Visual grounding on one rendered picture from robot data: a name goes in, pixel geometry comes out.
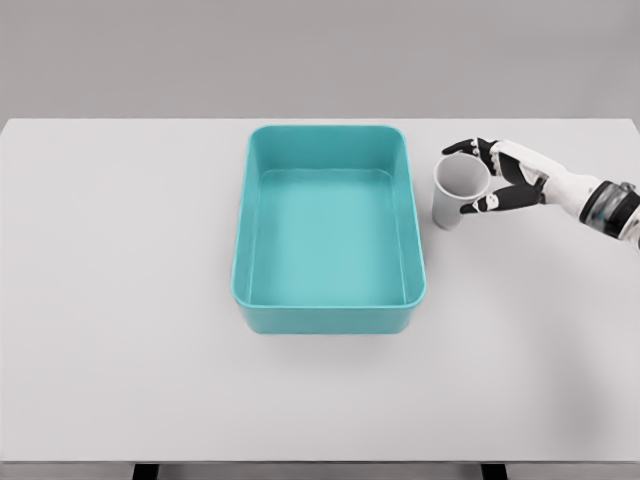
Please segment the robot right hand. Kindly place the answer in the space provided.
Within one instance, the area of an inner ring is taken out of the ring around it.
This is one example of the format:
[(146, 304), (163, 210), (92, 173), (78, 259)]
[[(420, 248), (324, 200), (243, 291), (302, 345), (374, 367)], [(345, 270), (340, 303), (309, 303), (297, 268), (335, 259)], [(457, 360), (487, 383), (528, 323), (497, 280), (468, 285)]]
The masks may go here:
[(522, 209), (546, 202), (546, 184), (566, 173), (564, 166), (527, 147), (508, 140), (487, 141), (480, 137), (462, 140), (442, 150), (444, 155), (465, 153), (479, 159), (492, 176), (509, 186), (463, 205), (463, 215)]

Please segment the white paper cup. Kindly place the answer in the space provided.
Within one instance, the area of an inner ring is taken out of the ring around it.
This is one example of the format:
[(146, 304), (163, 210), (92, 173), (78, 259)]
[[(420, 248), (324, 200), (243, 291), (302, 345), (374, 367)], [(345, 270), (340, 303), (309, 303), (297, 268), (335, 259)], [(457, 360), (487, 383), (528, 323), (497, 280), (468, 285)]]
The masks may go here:
[(432, 219), (444, 229), (456, 228), (462, 220), (460, 208), (484, 196), (491, 174), (486, 165), (470, 154), (443, 156), (434, 168)]

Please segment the teal rectangular plastic basket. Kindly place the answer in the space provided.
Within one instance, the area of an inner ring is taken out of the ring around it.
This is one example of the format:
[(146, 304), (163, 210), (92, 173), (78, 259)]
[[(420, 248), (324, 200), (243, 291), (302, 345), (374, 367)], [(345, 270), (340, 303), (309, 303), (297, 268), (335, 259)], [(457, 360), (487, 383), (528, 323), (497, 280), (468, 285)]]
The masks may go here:
[(426, 292), (408, 149), (389, 125), (249, 136), (231, 291), (259, 334), (397, 334)]

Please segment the white table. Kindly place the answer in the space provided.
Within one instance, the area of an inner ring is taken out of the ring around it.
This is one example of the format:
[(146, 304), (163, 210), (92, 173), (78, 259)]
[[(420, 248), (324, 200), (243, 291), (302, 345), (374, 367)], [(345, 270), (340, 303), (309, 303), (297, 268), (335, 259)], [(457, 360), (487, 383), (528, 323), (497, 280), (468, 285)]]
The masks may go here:
[(539, 206), (432, 224), (433, 168), (507, 138), (640, 186), (628, 119), (396, 119), (427, 290), (395, 335), (260, 335), (231, 292), (262, 119), (0, 132), (0, 460), (639, 462), (640, 255)]

